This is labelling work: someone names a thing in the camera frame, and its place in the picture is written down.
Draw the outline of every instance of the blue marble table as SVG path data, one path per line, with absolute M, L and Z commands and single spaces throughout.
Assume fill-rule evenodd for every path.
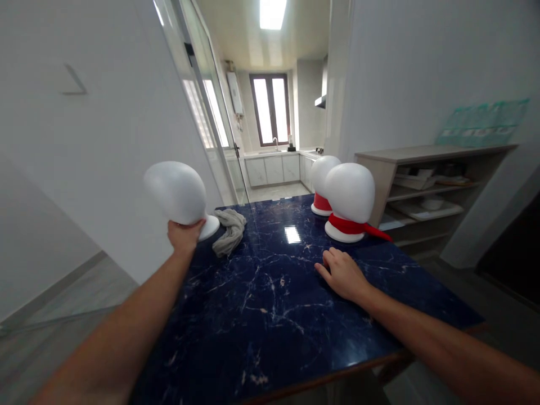
M 247 219 L 229 258 L 199 244 L 170 319 L 132 394 L 134 404 L 241 402 L 372 367 L 402 345 L 315 271 L 331 246 L 397 300 L 459 329 L 483 319 L 395 245 L 331 240 L 313 195 L 233 206 Z

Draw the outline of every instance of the gray cloth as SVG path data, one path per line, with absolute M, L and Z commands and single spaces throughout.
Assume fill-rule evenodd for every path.
M 246 218 L 234 211 L 227 208 L 224 211 L 215 210 L 214 215 L 219 219 L 221 225 L 227 228 L 225 234 L 217 239 L 212 245 L 217 257 L 229 256 L 232 251 L 240 244 L 242 236 L 244 236 L 244 225 L 246 224 Z

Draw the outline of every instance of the countertop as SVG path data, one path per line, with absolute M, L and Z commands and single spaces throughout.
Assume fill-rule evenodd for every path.
M 315 271 L 322 251 L 348 252 L 366 278 L 397 300 L 469 329 L 483 322 L 392 243 L 332 241 L 313 195 L 233 206 L 247 219 L 229 258 L 200 243 L 132 403 L 242 402 L 358 365 L 371 367 L 402 345 Z
M 306 157 L 308 157 L 310 159 L 313 159 L 313 160 L 317 160 L 321 156 L 324 156 L 324 155 L 320 155 L 318 153 L 315 153 L 313 151 L 313 149 L 299 150 L 299 151 L 297 150 L 295 152 L 287 152 L 287 149 L 285 149 L 285 150 L 280 150 L 279 152 L 278 151 L 263 152 L 263 153 L 250 152 L 250 153 L 247 153 L 247 154 L 244 154 L 244 155 L 240 156 L 240 159 L 249 160 L 249 159 L 259 159 L 259 158 L 270 158 L 271 156 L 290 156 L 290 155 L 302 155 L 302 156 L 306 156 Z

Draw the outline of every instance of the ceiling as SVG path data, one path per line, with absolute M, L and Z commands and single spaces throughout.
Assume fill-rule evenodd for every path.
M 258 0 L 197 0 L 221 58 L 237 69 L 292 69 L 328 54 L 330 0 L 287 0 L 281 30 L 259 27 Z

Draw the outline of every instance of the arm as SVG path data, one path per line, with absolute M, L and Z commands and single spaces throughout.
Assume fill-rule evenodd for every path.
M 540 403 L 540 375 L 531 368 L 390 298 L 368 283 L 347 253 L 331 247 L 323 262 L 315 269 L 336 293 L 365 309 L 465 401 Z
M 31 402 L 127 403 L 150 350 L 169 318 L 204 220 L 169 221 L 171 257 L 94 330 Z

